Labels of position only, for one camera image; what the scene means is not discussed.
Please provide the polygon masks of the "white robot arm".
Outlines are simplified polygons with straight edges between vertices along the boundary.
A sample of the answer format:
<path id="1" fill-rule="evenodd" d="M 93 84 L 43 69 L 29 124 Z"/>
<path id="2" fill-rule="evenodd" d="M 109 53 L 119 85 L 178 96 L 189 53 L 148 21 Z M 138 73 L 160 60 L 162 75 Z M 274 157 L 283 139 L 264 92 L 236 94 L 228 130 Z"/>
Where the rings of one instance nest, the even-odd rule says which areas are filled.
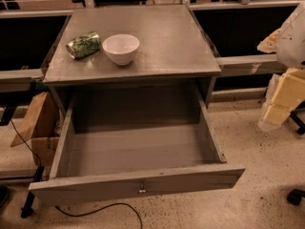
<path id="1" fill-rule="evenodd" d="M 288 68 L 281 76 L 272 76 L 266 92 L 258 127 L 269 132 L 279 128 L 305 100 L 305 3 L 301 2 L 257 49 L 275 52 L 277 61 Z"/>

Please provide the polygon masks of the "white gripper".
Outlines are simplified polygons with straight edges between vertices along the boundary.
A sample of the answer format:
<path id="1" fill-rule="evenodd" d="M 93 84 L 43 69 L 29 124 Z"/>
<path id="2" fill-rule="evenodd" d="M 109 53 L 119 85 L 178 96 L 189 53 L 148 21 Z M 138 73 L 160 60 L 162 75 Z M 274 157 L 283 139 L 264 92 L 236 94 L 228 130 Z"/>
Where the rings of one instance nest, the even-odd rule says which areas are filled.
<path id="1" fill-rule="evenodd" d="M 257 46 L 260 52 L 276 52 L 277 37 L 281 29 L 273 31 Z M 266 101 L 261 109 L 258 127 L 264 132 L 278 129 L 294 110 L 305 100 L 305 71 L 289 69 L 279 76 L 274 74 L 269 82 Z"/>

